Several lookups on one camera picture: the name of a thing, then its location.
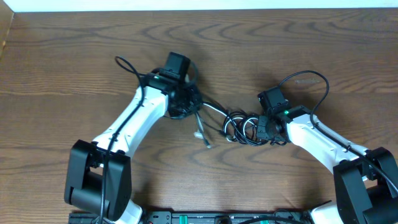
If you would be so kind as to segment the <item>cardboard box edge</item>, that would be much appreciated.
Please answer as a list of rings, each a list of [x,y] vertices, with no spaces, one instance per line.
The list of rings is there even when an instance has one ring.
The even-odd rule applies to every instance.
[[[14,18],[14,11],[1,0],[0,5],[0,54],[4,52],[6,46],[6,39],[8,37],[11,24]]]

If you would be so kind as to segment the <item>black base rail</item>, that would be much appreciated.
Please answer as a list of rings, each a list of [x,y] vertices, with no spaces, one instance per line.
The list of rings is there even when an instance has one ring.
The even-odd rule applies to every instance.
[[[218,224],[218,223],[313,223],[308,212],[277,210],[267,213],[193,213],[152,211],[144,212],[138,224]]]

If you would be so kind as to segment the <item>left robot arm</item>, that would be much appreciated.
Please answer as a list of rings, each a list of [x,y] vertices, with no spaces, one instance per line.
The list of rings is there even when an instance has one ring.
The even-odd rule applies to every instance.
[[[184,119],[200,109],[196,65],[170,52],[166,63],[147,74],[125,58],[115,62],[137,77],[136,94],[119,117],[94,140],[77,140],[70,150],[64,201],[85,211],[70,223],[139,223],[143,210],[131,200],[131,160],[151,127],[165,115]]]

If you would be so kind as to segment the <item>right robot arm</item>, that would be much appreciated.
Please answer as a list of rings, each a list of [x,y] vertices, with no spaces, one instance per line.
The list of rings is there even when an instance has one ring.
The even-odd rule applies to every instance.
[[[397,163],[390,151],[345,139],[306,107],[291,107],[279,87],[257,97],[264,110],[257,138],[299,146],[333,174],[336,200],[311,209],[313,223],[397,223]]]

